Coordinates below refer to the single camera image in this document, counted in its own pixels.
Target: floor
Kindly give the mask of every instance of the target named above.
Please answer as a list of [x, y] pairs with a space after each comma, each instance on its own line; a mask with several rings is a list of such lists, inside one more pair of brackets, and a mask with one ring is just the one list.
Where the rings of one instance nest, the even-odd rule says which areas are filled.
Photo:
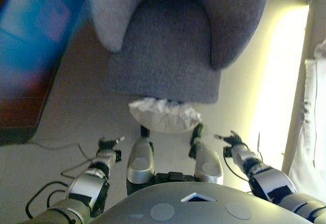
[[[222, 72], [218, 102], [193, 104], [202, 114], [205, 125], [203, 141], [214, 148], [220, 158], [225, 144], [213, 138], [215, 133], [229, 135], [230, 130], [235, 130], [256, 150], [258, 132], [261, 132], [260, 145], [265, 162], [281, 168], [301, 57], [304, 13], [299, 16], [303, 19], [299, 24], [293, 23], [298, 22], [294, 20], [303, 7], [298, 0], [269, 0], [251, 42], [238, 61]], [[289, 38], [296, 42], [290, 44]], [[100, 137], [111, 139], [124, 135], [125, 141], [117, 147], [122, 151], [122, 161], [111, 172], [105, 206], [108, 209], [126, 197], [126, 165], [131, 146], [140, 136], [140, 125], [128, 111], [128, 103], [138, 97], [107, 92], [101, 85], [103, 70], [105, 63], [96, 60], [84, 62], [63, 57], [32, 142], [47, 147], [78, 142], [87, 155], [94, 156]], [[192, 175], [195, 162], [187, 156], [190, 137], [191, 132], [177, 135], [153, 132], [155, 171]], [[83, 156], [76, 146], [60, 151], [33, 144], [1, 147], [2, 223], [26, 220], [25, 204], [33, 194], [49, 181], [69, 183], [69, 179], [60, 176], [60, 171], [81, 161]], [[232, 162], [230, 164], [240, 173]], [[222, 166], [224, 185], [249, 191], [246, 182], [232, 175], [224, 162]], [[44, 211], [46, 197], [58, 188], [49, 188], [36, 198], [31, 204], [31, 213], [36, 215]], [[54, 195], [51, 203], [61, 197], [60, 193]]]

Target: white curtain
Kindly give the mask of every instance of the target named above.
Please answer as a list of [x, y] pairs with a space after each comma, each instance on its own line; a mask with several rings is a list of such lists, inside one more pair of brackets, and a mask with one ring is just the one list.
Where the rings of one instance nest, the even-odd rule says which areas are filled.
[[306, 60], [305, 119], [289, 177], [298, 192], [326, 202], [326, 40]]

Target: bright light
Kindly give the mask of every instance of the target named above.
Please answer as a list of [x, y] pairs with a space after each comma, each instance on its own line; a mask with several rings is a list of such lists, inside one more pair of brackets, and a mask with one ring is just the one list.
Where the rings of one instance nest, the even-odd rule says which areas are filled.
[[302, 55], [309, 6], [286, 9], [275, 18], [250, 138], [260, 132], [264, 161], [281, 169]]

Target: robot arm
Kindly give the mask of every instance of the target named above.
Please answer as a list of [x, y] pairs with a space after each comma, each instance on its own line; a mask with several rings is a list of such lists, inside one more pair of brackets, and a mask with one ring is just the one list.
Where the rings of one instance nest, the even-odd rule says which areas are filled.
[[253, 194], [264, 200], [290, 210], [313, 223], [325, 223], [326, 204], [297, 190], [282, 171], [263, 163], [239, 135], [232, 131], [231, 136], [222, 137], [230, 147], [224, 147], [224, 156], [232, 157], [233, 162], [249, 179]]
[[100, 139], [96, 157], [72, 181], [66, 191], [66, 198], [24, 223], [86, 224], [91, 217], [99, 216], [104, 211], [110, 171], [121, 160], [121, 151], [113, 147], [122, 140], [124, 137], [111, 141]]

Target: gray armchair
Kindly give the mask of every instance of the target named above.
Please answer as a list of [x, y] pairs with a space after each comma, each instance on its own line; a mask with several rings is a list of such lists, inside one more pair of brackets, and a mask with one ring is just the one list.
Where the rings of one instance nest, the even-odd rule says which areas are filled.
[[111, 90], [213, 103], [266, 0], [88, 0]]

